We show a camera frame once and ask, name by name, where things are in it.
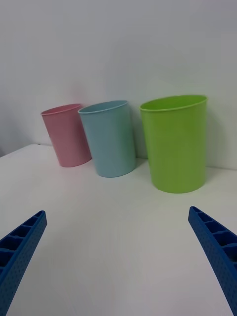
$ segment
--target cup rim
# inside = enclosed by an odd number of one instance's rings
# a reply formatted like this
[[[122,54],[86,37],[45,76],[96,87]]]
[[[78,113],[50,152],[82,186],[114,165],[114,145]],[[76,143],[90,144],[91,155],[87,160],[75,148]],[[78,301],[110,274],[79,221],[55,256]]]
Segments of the cup rim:
[[[154,101],[156,101],[156,100],[165,100],[165,99],[172,99],[172,98],[177,98],[177,97],[202,97],[202,100],[200,100],[199,102],[194,102],[194,103],[191,103],[191,104],[189,104],[189,105],[184,105],[184,106],[177,107],[177,108],[168,108],[168,109],[145,109],[145,108],[143,108],[143,106],[146,106],[146,105],[148,105],[149,103],[154,102]],[[175,111],[175,110],[187,109],[187,108],[196,106],[196,105],[198,105],[198,104],[201,104],[201,103],[203,103],[203,102],[206,102],[207,100],[208,100],[208,97],[207,97],[206,95],[203,95],[203,94],[171,95],[171,96],[168,96],[168,97],[158,98],[158,99],[154,99],[154,100],[151,100],[151,101],[148,101],[148,102],[143,103],[143,104],[140,106],[140,111],[142,111],[142,112],[165,112],[165,111]]]
[[[113,104],[112,106],[108,107],[108,108],[105,108],[105,109],[101,109],[101,110],[97,110],[96,108],[98,108],[100,105],[104,104]],[[114,110],[114,109],[117,109],[117,108],[120,108],[124,105],[127,104],[127,101],[126,100],[114,100],[114,101],[107,101],[107,102],[100,102],[100,103],[95,103],[95,104],[92,104],[92,105],[89,105],[88,107],[84,107],[83,109],[80,109],[78,111],[78,113],[81,115],[81,114],[94,114],[94,113],[100,113],[100,112],[105,112],[105,111],[110,111],[110,110]]]
[[[78,108],[83,108],[83,105],[81,103],[65,104],[65,105],[60,105],[59,107],[45,110],[41,113],[41,115],[42,116],[54,115],[54,114],[59,114],[59,113],[71,111]]]

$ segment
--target lime green plastic cup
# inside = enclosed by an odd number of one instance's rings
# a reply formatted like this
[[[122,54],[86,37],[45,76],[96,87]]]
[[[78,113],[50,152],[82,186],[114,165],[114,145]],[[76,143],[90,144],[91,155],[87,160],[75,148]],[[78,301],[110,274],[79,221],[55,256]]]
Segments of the lime green plastic cup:
[[[180,95],[141,105],[153,184],[184,193],[205,183],[206,102],[204,95]]]

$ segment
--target white wall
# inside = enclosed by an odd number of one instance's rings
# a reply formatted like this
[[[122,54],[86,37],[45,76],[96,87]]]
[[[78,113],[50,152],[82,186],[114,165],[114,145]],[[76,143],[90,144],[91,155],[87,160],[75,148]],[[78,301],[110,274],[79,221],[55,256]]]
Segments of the white wall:
[[[0,148],[49,143],[40,112],[205,93],[207,164],[237,169],[235,0],[8,0],[0,4]]]

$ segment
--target blue cup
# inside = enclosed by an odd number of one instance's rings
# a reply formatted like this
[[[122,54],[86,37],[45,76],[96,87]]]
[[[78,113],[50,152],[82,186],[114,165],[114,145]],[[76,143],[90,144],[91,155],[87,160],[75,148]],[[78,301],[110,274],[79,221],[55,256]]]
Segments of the blue cup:
[[[97,173],[119,177],[136,167],[130,110],[127,101],[110,101],[78,111]]]

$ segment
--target plastic cup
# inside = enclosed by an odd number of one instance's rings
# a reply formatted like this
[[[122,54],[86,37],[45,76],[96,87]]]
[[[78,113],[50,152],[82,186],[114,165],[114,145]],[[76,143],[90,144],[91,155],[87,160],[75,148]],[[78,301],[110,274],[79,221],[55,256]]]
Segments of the plastic cup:
[[[81,104],[68,104],[41,113],[62,167],[74,167],[91,160],[85,132],[78,116],[81,108]]]
[[[79,110],[92,159],[102,177],[119,177],[136,166],[127,101],[98,103]]]
[[[203,95],[156,99],[141,105],[153,184],[171,193],[205,183],[206,101]]]

